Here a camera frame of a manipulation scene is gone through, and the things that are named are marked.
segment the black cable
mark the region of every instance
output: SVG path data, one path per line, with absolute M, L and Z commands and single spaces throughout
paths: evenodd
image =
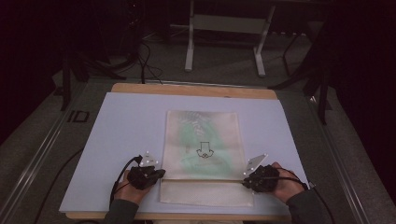
M 149 56 L 150 56 L 150 54 L 151 54 L 151 49 L 149 48 L 149 46 L 148 46 L 147 44 L 145 44 L 145 43 L 143 43 L 143 42 L 142 42 L 142 45 L 145 46 L 145 47 L 147 48 L 147 50 L 148 50 L 148 56 L 147 56 L 146 60 L 143 60 L 143 59 L 142 59 L 142 60 L 144 61 L 144 63 L 142 63 L 142 61 L 141 61 L 141 59 L 140 59 L 140 56 L 138 57 L 138 60 L 139 60 L 139 62 L 140 62 L 140 66 L 141 66 L 141 68 L 142 68 L 142 71 L 141 71 L 141 73 L 140 73 L 140 79 L 141 79 L 141 81 L 142 81 L 142 84 L 146 84 L 146 80 L 145 80 L 145 68 L 146 68 L 146 66 L 147 66 L 147 64 L 148 64 Z
M 125 188 L 127 185 L 129 185 L 129 182 L 127 184 L 122 185 L 121 187 L 119 187 L 118 189 L 116 189 L 116 191 L 114 193 L 117 193 L 120 189 Z
M 299 184 L 301 184 L 301 185 L 304 184 L 303 182 L 301 182 L 300 179 L 295 179 L 295 178 L 285 177 L 285 176 L 260 177 L 260 178 L 258 178 L 258 179 L 266 179 L 266 180 L 269 180 L 269 179 L 284 179 L 284 180 L 291 180 L 291 181 L 294 181 L 294 182 L 299 183 Z
M 116 64 L 113 64 L 113 65 L 104 65 L 104 66 L 107 67 L 110 70 L 115 71 L 115 70 L 119 70 L 121 68 L 124 68 L 124 67 L 126 67 L 128 65 L 133 65 L 134 61 L 135 61 L 135 58 L 132 55 L 128 55 L 126 57 L 126 60 L 124 62 L 122 62 L 122 63 L 116 63 Z
M 294 175 L 298 180 L 300 180 L 300 178 L 299 178 L 294 172 L 292 172 L 292 171 L 290 171 L 290 170 L 288 170 L 288 169 L 285 169 L 285 168 L 282 168 L 282 167 L 276 168 L 276 169 L 287 171 L 287 172 L 291 173 L 292 175 Z
M 110 205 L 113 203 L 113 201 L 114 201 L 114 194 L 117 192 L 117 190 L 119 190 L 119 189 L 118 189 L 118 186 L 119 186 L 119 183 L 120 183 L 120 180 L 121 180 L 122 176 L 123 176 L 124 173 L 125 173 L 126 168 L 128 168 L 129 164 L 131 164 L 133 161 L 136 161 L 137 163 L 140 163 L 140 162 L 142 161 L 142 157 L 141 157 L 141 156 L 133 157 L 133 158 L 130 159 L 130 160 L 125 164 L 125 166 L 122 168 L 122 170 L 121 170 L 121 172 L 120 172 L 120 175 L 119 175 L 119 177 L 117 178 L 117 180 L 114 182 L 113 189 L 111 190 L 109 206 L 110 206 Z
M 47 190 L 46 196 L 44 197 L 43 202 L 41 203 L 40 208 L 38 209 L 38 213 L 37 213 L 37 215 L 35 216 L 35 222 L 34 222 L 34 224 L 36 224 L 37 221 L 40 219 L 41 212 L 43 211 L 43 208 L 44 208 L 44 204 L 46 203 L 48 197 L 50 196 L 50 192 L 51 192 L 53 186 L 55 185 L 55 182 L 56 182 L 56 180 L 58 179 L 59 175 L 60 175 L 61 172 L 64 170 L 64 167 L 65 167 L 71 160 L 73 160 L 79 153 L 81 153 L 82 150 L 84 150 L 84 148 L 83 148 L 83 149 L 80 149 L 80 150 L 77 151 L 75 154 L 73 154 L 73 156 L 71 156 L 71 157 L 64 163 L 64 165 L 61 167 L 61 169 L 60 169 L 60 170 L 58 171 L 58 173 L 56 174 L 55 178 L 52 180 L 52 183 L 50 184 L 49 189 Z
M 148 64 L 146 65 L 146 67 L 147 67 L 148 71 L 152 74 L 152 77 L 145 77 L 145 79 L 153 79 L 153 78 L 155 78 L 155 79 L 157 79 L 158 81 L 160 81 L 160 83 L 163 85 L 163 82 L 162 82 L 161 79 L 159 78 L 159 77 L 163 74 L 163 70 L 160 69 L 160 68 L 157 68 L 157 67 L 150 66 L 150 65 L 148 65 Z M 160 71 L 160 74 L 159 74 L 159 75 L 155 75 L 154 72 L 151 71 L 151 68 L 152 68 L 152 69 L 157 69 L 157 70 L 159 70 L 159 71 Z
M 317 190 L 315 187 L 313 187 L 312 189 L 313 189 L 314 192 L 318 195 L 319 199 L 321 200 L 321 202 L 322 202 L 323 205 L 325 206 L 325 208 L 326 208 L 326 210 L 327 210 L 327 213 L 329 214 L 330 219 L 332 220 L 332 224 L 335 224 L 335 219 L 334 219 L 334 216 L 332 215 L 332 211 L 330 210 L 329 205 L 326 204 L 326 202 L 324 201 L 324 199 L 322 198 L 322 196 L 319 194 L 318 190 Z
M 122 71 L 117 72 L 117 74 L 121 74 L 121 73 L 123 73 L 123 72 L 126 72 L 126 71 L 130 70 L 131 68 L 134 67 L 135 64 L 136 64 L 136 63 L 132 63 L 129 67 L 123 69 Z

